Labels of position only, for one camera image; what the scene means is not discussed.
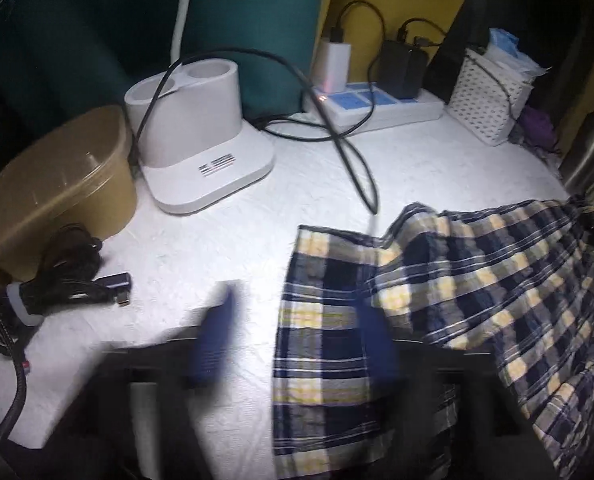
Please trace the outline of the blue yellow plaid pants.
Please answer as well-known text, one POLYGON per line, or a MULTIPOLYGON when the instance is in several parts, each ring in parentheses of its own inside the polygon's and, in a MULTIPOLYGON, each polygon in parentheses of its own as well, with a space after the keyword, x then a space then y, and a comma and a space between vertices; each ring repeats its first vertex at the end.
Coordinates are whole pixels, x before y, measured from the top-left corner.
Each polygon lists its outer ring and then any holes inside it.
POLYGON ((594 478, 594 211, 404 208, 381 236, 302 226, 273 360, 282 479, 594 478), (357 299, 386 315, 375 380, 357 299))

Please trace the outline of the white textured bed cover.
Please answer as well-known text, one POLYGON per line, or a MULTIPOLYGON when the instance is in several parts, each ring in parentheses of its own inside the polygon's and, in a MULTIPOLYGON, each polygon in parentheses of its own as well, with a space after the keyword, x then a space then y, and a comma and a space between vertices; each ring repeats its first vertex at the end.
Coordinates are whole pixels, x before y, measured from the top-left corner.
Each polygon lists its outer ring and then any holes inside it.
POLYGON ((359 134, 353 143, 378 185, 377 216, 364 208, 331 144, 282 129, 262 181, 197 214, 173 217, 144 183, 131 222, 103 247, 103 272, 133 278, 126 307, 51 315, 31 341, 28 395, 12 440, 39 448, 108 344, 136 346, 191 322, 223 282, 239 286, 232 347, 217 394, 198 417, 220 479, 271 479, 272 360, 286 269, 299 226, 382 235, 401 210, 480 210, 523 200, 562 200, 560 182, 524 148, 491 148, 450 117, 359 134))

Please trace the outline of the white desk lamp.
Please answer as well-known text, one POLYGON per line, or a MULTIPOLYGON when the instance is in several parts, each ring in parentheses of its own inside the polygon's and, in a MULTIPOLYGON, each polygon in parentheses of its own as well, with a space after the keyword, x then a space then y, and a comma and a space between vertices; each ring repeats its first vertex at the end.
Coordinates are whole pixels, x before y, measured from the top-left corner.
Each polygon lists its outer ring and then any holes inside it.
POLYGON ((124 95, 140 170, 157 206, 193 214, 266 177, 274 150, 243 117, 239 66, 224 58, 182 65, 124 95))

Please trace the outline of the tan lidded plastic container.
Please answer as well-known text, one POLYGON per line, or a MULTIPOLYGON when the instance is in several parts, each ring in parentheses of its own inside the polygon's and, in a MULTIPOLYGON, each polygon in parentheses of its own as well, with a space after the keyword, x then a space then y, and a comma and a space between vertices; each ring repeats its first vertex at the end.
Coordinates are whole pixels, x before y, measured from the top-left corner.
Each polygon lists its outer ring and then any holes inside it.
POLYGON ((0 269, 25 281, 48 240, 80 223, 106 240, 136 211, 129 165, 131 132, 118 105, 71 119, 7 164, 0 173, 0 269))

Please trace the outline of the white power strip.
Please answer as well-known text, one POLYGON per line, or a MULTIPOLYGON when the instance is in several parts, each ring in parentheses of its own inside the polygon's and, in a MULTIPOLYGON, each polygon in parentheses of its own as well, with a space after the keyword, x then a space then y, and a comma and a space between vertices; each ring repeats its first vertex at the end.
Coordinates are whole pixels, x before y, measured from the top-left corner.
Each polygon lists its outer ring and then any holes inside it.
POLYGON ((424 89, 416 98, 397 100, 376 84, 369 89, 366 82, 347 84, 343 92, 326 94, 317 90, 315 94, 338 133, 355 127, 372 107, 371 117, 351 134, 431 122, 441 117, 445 107, 441 99, 424 89))

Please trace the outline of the white perforated basket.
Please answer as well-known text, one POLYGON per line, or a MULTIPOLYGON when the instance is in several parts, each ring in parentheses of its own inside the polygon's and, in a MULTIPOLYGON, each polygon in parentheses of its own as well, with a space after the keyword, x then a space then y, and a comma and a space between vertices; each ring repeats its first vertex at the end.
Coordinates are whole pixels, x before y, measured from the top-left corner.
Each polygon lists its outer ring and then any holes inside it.
POLYGON ((530 82, 468 49, 447 112, 480 141, 496 146, 509 139, 530 93, 530 82))

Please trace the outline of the purple cloth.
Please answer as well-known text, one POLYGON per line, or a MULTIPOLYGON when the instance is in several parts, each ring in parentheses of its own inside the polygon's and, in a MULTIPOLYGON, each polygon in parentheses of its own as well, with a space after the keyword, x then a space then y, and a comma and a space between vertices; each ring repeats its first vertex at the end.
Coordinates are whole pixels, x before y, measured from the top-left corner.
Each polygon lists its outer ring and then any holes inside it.
POLYGON ((522 128, 524 139, 534 148, 552 151, 556 144, 556 134, 548 113, 525 106, 518 125, 522 128))

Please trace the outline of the white usb charger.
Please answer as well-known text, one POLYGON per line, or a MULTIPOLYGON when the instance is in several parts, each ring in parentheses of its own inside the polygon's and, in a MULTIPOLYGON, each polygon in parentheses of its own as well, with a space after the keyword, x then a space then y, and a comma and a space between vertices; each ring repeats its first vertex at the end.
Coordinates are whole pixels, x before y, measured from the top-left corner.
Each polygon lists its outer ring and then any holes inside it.
POLYGON ((346 89, 351 45, 344 41, 344 29, 334 26, 329 36, 318 46, 311 70, 314 87, 326 94, 340 93, 346 89))

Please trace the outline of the black power adapter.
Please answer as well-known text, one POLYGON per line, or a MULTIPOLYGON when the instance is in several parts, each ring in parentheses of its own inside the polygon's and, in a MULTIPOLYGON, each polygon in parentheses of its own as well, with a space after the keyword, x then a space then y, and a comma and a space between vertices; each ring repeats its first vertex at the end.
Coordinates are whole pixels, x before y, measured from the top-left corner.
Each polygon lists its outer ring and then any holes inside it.
POLYGON ((412 100, 419 95, 428 63, 421 48, 386 40, 379 52, 376 84, 397 100, 412 100))

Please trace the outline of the stainless steel thermos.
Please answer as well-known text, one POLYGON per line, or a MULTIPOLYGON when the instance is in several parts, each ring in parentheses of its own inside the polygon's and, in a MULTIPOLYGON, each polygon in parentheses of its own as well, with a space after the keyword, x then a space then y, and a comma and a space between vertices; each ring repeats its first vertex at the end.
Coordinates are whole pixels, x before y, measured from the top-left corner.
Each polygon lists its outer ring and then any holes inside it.
POLYGON ((594 112, 582 122, 559 173, 570 195, 584 195, 594 187, 594 112))

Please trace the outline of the teal curtain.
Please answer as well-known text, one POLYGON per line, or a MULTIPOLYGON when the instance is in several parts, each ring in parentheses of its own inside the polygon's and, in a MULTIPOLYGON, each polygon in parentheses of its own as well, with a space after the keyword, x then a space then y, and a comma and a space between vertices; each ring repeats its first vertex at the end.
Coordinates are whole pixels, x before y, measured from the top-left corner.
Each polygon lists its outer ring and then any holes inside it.
POLYGON ((61 122, 119 104, 176 58, 216 50, 239 64, 246 116, 289 114, 295 79, 254 50, 311 63, 321 0, 14 0, 9 87, 40 118, 61 122))

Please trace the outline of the blue tissue pack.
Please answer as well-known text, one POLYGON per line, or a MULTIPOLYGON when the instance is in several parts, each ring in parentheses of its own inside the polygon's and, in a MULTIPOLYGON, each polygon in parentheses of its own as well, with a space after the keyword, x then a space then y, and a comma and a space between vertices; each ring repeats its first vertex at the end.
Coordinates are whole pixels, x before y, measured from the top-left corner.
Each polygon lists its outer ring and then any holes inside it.
POLYGON ((484 58, 524 82, 532 82, 549 71, 518 50, 518 37, 501 28, 489 29, 489 42, 484 58))

